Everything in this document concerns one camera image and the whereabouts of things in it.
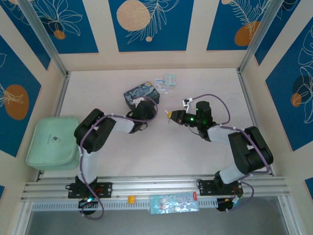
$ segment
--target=white floor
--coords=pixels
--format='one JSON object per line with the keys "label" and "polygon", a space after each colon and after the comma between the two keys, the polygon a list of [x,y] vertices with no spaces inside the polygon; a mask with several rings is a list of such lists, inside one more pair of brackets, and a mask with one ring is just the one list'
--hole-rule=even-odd
{"label": "white floor", "polygon": [[[183,98],[212,93],[229,107],[231,126],[251,126],[235,69],[74,71],[61,115],[82,121],[94,108],[125,115],[129,108],[123,93],[146,81],[154,84],[167,73],[177,75],[177,85],[168,95],[161,95],[157,118],[142,132],[112,133],[99,151],[98,176],[214,174],[233,161],[228,145],[204,141],[187,127],[168,123],[164,110],[181,110]],[[210,102],[214,121],[227,120],[227,112],[217,99],[204,99]],[[46,171],[44,177],[72,177],[77,173],[78,169]]]}

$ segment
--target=gray floor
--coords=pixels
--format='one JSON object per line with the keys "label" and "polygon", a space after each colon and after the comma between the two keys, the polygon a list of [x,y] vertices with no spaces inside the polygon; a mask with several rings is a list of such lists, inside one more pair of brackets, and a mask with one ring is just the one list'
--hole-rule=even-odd
{"label": "gray floor", "polygon": [[287,235],[277,198],[253,198],[240,210],[150,215],[106,211],[98,221],[79,212],[33,212],[27,235]]}

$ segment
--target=blue snack package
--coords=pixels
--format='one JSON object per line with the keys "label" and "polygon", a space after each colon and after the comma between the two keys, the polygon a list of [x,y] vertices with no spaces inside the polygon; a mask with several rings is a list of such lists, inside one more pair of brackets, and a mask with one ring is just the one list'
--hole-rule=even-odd
{"label": "blue snack package", "polygon": [[151,214],[198,212],[196,192],[150,196]]}

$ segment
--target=green cushion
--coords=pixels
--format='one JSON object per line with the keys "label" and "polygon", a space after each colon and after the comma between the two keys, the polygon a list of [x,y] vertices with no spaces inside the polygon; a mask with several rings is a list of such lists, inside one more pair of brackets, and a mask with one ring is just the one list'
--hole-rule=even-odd
{"label": "green cushion", "polygon": [[79,164],[75,117],[47,117],[35,128],[26,163],[38,170],[68,170]]}

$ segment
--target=yellow block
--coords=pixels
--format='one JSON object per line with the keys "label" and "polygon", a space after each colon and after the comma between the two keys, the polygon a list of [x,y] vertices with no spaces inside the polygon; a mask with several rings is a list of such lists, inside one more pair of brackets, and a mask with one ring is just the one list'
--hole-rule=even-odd
{"label": "yellow block", "polygon": [[128,204],[134,204],[135,203],[135,196],[128,196]]}

